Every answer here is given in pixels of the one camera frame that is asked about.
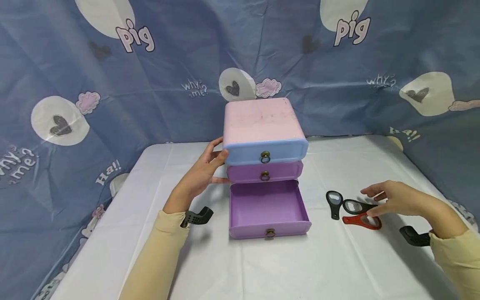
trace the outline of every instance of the purple drawer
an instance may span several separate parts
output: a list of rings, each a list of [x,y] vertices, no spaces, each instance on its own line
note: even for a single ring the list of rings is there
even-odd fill
[[[311,225],[296,180],[230,186],[230,236],[234,239],[300,235]]]
[[[289,163],[229,166],[227,176],[233,183],[297,179],[303,170],[301,161]]]

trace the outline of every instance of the drawer pull ring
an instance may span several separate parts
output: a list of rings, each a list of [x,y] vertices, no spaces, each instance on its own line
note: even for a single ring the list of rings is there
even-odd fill
[[[270,162],[270,152],[268,151],[263,151],[262,154],[260,154],[262,158],[260,158],[260,161],[262,164],[268,164]]]
[[[271,228],[271,229],[267,229],[267,234],[266,234],[266,236],[267,236],[268,238],[273,238],[273,237],[275,236],[275,229],[272,229],[272,228]]]
[[[270,180],[270,174],[268,171],[263,171],[260,175],[260,180],[262,181],[269,181]]]

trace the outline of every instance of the pink top lid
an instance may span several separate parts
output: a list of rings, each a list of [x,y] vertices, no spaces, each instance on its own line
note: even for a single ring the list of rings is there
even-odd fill
[[[287,98],[228,102],[223,146],[228,144],[305,138]]]

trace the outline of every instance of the beige sleeve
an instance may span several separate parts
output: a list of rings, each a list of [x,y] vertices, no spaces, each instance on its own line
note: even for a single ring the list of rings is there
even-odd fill
[[[177,267],[180,249],[189,229],[180,224],[185,213],[158,213],[150,236],[145,242],[119,300],[166,300]]]
[[[480,238],[468,230],[442,240],[430,233],[435,261],[455,286],[462,300],[480,300]]]

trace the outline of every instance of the red bottle opener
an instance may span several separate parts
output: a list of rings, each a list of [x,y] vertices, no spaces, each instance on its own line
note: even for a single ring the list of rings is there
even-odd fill
[[[380,221],[379,217],[371,217],[375,224],[372,224],[372,222],[368,218],[369,217],[365,212],[357,216],[345,216],[342,218],[342,221],[345,224],[359,225],[371,230],[379,230],[380,228],[382,228],[382,222]]]

